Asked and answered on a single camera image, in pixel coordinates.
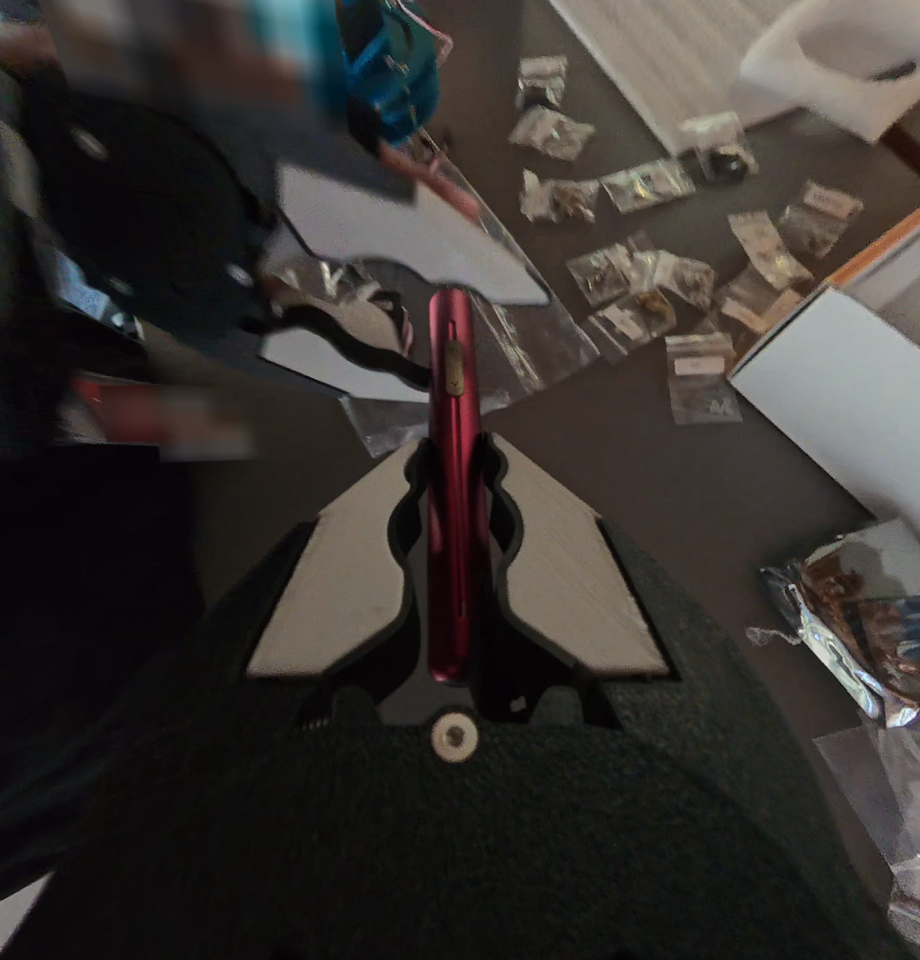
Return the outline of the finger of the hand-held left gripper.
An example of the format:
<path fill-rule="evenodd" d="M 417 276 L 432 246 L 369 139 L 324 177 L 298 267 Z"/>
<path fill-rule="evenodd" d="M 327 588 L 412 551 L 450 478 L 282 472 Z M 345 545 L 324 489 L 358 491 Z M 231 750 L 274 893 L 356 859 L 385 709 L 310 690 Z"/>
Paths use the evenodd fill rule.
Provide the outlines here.
<path fill-rule="evenodd" d="M 281 164 L 277 192 L 287 232 L 318 259 L 392 263 L 498 306 L 550 305 L 551 290 L 531 266 L 424 184 L 413 198 L 389 198 Z"/>
<path fill-rule="evenodd" d="M 355 400 L 429 402 L 429 368 L 400 355 L 391 321 L 369 302 L 282 306 L 261 358 Z"/>

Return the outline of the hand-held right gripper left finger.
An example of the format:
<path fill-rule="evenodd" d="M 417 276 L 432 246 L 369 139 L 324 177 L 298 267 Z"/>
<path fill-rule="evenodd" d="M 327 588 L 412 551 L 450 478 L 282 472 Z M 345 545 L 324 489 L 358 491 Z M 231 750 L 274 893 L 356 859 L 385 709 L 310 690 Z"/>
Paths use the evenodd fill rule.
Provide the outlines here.
<path fill-rule="evenodd" d="M 394 637 L 415 598 L 424 440 L 414 439 L 317 515 L 247 665 L 254 679 L 321 679 Z"/>

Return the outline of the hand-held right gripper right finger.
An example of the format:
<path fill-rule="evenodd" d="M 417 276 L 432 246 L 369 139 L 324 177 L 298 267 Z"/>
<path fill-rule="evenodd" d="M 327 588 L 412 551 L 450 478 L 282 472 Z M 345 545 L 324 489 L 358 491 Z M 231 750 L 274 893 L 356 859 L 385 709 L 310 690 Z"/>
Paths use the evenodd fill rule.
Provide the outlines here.
<path fill-rule="evenodd" d="M 507 623 L 592 679 L 669 679 L 670 664 L 600 514 L 499 434 L 485 478 Z"/>

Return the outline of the red electric screwdriver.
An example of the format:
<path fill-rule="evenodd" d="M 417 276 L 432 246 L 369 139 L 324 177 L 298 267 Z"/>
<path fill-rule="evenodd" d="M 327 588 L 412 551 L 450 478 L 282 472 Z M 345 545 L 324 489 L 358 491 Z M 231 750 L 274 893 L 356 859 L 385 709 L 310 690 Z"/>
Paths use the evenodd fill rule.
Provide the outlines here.
<path fill-rule="evenodd" d="M 438 683 L 470 675 L 489 576 L 487 500 L 473 310 L 442 289 L 430 302 L 428 668 Z"/>

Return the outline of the blue toy robot arm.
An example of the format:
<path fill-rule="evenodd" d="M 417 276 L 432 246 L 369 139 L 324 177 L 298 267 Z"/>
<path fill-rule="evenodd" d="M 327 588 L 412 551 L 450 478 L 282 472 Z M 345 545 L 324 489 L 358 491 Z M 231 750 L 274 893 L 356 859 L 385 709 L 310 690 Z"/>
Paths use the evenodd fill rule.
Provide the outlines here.
<path fill-rule="evenodd" d="M 350 96 L 372 109 L 380 136 L 401 148 L 436 112 L 441 51 L 451 50 L 416 2 L 340 1 L 336 13 Z"/>

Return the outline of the group of hardware bags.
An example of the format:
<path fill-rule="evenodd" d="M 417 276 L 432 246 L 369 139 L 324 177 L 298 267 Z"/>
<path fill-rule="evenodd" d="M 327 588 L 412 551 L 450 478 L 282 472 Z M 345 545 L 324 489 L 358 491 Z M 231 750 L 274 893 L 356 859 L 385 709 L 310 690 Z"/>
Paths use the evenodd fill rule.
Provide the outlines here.
<path fill-rule="evenodd" d="M 512 145 L 561 162 L 573 162 L 585 150 L 594 126 L 560 110 L 567 69 L 562 55 L 520 61 L 520 117 Z M 680 133 L 706 184 L 732 186 L 758 173 L 735 113 L 689 118 Z M 583 180 L 543 179 L 524 169 L 519 209 L 530 223 L 593 225 L 601 193 L 617 213 L 632 214 L 686 200 L 697 186 L 687 165 L 673 157 Z M 801 256 L 825 258 L 864 208 L 860 198 L 809 178 L 777 219 L 763 210 L 730 213 L 730 233 L 747 263 L 719 288 L 716 271 L 705 261 L 660 248 L 643 234 L 581 254 L 566 269 L 597 308 L 585 320 L 586 333 L 610 362 L 662 338 L 674 424 L 739 424 L 742 412 L 728 377 L 738 348 L 742 354 L 802 302 L 814 276 Z M 667 335 L 678 325 L 668 294 L 704 315 L 695 332 Z"/>

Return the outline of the orange cardboard box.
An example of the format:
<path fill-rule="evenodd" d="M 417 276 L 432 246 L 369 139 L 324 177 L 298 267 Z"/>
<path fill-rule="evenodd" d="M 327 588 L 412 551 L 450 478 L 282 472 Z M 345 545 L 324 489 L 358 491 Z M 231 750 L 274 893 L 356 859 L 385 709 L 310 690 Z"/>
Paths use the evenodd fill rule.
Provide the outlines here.
<path fill-rule="evenodd" d="M 730 381 L 873 516 L 920 537 L 920 207 L 830 274 Z"/>

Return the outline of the dark grey desk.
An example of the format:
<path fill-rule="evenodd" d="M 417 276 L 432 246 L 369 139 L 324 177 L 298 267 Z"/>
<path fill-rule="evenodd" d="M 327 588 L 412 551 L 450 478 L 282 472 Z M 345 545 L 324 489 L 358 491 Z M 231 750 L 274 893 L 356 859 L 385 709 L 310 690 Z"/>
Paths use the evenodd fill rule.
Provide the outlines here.
<path fill-rule="evenodd" d="M 862 197 L 865 210 L 823 266 L 837 270 L 920 207 L 920 178 L 889 150 L 790 115 L 755 130 L 760 173 L 740 185 L 634 215 L 599 198 L 594 225 L 528 223 L 521 171 L 561 175 L 556 162 L 508 143 L 521 56 L 565 54 L 566 113 L 597 133 L 577 174 L 592 177 L 661 156 L 624 97 L 546 2 L 422 2 L 455 46 L 443 71 L 432 132 L 577 319 L 586 301 L 569 259 L 644 232 L 661 248 L 706 261 L 721 278 L 743 268 L 732 211 L 775 212 L 814 179 Z M 202 358 L 153 329 L 154 364 L 167 378 L 219 386 L 243 404 L 259 457 L 193 468 L 194 554 L 206 604 L 215 603 L 298 521 L 364 475 L 370 457 L 340 404 L 253 380 Z M 598 361 L 557 386 L 487 417 L 486 423 L 654 557 L 733 639 L 771 691 L 817 771 L 850 861 L 884 903 L 890 872 L 831 781 L 813 739 L 855 725 L 856 708 L 799 646 L 748 642 L 749 627 L 778 627 L 757 570 L 804 542 L 860 525 L 866 513 L 748 404 L 742 423 L 676 426 L 663 344 L 617 365 Z"/>

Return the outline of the large clear plastic bag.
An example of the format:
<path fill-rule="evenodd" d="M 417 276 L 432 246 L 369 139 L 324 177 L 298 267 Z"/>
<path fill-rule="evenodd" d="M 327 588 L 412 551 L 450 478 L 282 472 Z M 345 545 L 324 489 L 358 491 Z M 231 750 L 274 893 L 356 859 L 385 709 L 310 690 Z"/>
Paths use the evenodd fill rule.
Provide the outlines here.
<path fill-rule="evenodd" d="M 373 165 L 371 171 L 373 181 L 368 183 L 340 178 L 326 171 L 287 161 L 279 162 L 277 169 L 281 164 L 303 167 L 392 199 L 411 199 L 416 188 L 415 185 L 404 184 L 402 176 L 380 169 L 377 164 Z M 275 182 L 279 224 L 265 249 L 265 273 L 284 282 L 288 293 L 298 295 L 301 303 L 368 303 L 370 295 L 380 287 L 400 293 L 415 331 L 413 360 L 430 371 L 427 306 L 433 294 L 445 287 L 432 286 L 409 270 L 388 262 L 357 260 L 334 263 L 309 254 L 287 232 L 280 215 L 277 169 Z M 393 186 L 405 186 L 407 193 L 397 196 L 391 191 Z M 534 264 L 487 205 L 479 208 L 478 217 L 472 222 L 536 271 Z M 599 355 L 593 342 L 552 291 L 550 305 L 540 307 L 501 306 L 488 302 L 478 294 L 460 291 L 469 295 L 473 310 L 483 412 L 505 409 L 555 386 L 587 367 Z M 261 358 L 261 341 L 265 334 L 258 336 L 256 348 L 257 361 L 263 372 L 281 386 L 320 394 L 340 402 L 354 431 L 372 457 L 381 457 L 406 442 L 426 436 L 430 394 L 427 404 L 360 400 L 341 395 L 300 374 L 264 361 Z"/>

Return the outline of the silver foil bag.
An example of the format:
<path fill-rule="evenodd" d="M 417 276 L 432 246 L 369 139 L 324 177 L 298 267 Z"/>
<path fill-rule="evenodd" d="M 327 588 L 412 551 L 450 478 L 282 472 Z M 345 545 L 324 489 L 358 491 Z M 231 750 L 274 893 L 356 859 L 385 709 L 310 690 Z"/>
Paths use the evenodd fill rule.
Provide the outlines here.
<path fill-rule="evenodd" d="M 901 519 L 867 525 L 758 578 L 788 629 L 869 719 L 920 715 L 920 538 Z"/>

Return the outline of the white foam sheet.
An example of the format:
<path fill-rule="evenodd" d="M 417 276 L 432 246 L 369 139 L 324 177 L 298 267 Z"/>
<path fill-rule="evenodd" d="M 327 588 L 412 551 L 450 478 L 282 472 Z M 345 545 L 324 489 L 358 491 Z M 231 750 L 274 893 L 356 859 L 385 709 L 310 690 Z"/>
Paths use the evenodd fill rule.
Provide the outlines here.
<path fill-rule="evenodd" d="M 738 113 L 733 84 L 791 1 L 552 1 L 551 6 L 671 154 L 681 126 Z"/>

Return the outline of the crumpled clear plastic wrap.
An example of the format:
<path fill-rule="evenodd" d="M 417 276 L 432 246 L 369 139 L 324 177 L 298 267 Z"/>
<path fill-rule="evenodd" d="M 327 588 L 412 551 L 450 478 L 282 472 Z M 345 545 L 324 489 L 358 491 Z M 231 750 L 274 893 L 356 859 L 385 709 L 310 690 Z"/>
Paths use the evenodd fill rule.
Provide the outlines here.
<path fill-rule="evenodd" d="M 920 949 L 920 719 L 864 724 L 814 743 L 890 870 L 891 925 Z"/>

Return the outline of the white foam block insert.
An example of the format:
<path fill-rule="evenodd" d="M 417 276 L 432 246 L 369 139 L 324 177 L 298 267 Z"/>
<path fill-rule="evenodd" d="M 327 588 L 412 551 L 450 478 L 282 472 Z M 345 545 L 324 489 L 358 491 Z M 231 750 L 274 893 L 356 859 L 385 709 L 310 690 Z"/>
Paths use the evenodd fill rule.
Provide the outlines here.
<path fill-rule="evenodd" d="M 749 48 L 733 91 L 748 125 L 807 110 L 875 143 L 920 102 L 920 1 L 799 2 Z"/>

